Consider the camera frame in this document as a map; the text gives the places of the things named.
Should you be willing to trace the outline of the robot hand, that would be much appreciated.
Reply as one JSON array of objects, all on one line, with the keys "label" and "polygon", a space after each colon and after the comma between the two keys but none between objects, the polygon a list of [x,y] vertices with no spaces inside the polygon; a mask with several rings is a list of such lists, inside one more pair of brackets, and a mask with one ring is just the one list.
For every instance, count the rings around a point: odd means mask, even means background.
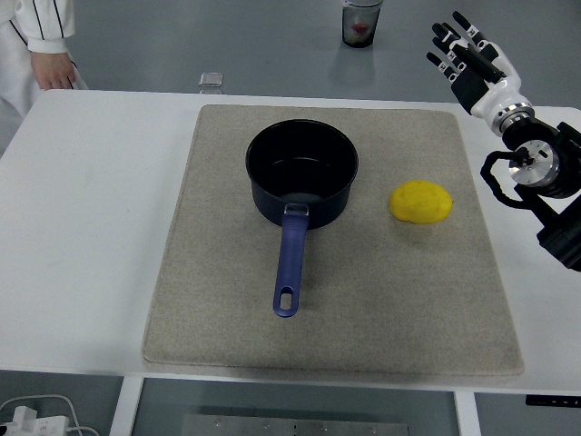
[{"label": "robot hand", "polygon": [[447,23],[432,26],[432,43],[440,53],[429,52],[427,58],[446,77],[465,111],[485,118],[512,104],[524,103],[520,77],[500,46],[460,12],[452,17],[458,29]]}]

